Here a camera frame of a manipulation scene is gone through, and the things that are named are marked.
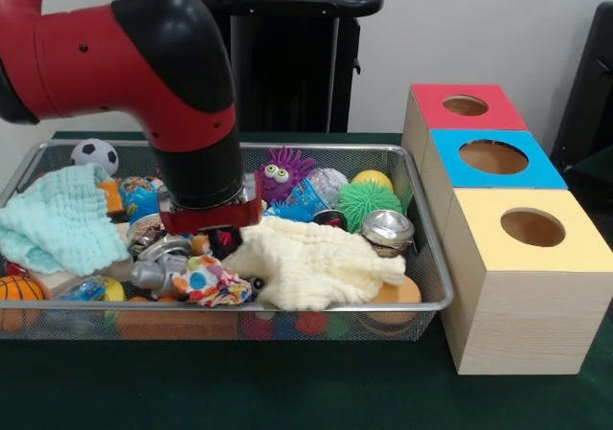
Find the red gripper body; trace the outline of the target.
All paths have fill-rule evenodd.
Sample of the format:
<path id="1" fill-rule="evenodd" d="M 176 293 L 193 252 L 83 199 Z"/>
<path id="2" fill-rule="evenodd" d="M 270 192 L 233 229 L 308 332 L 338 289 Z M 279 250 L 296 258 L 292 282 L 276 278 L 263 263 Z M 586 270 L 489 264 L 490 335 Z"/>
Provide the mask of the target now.
<path id="1" fill-rule="evenodd" d="M 166 230 L 174 235 L 192 234 L 220 228 L 235 228 L 257 224 L 261 220 L 261 199 L 244 203 L 225 204 L 204 210 L 178 208 L 171 200 L 159 201 L 159 216 Z"/>

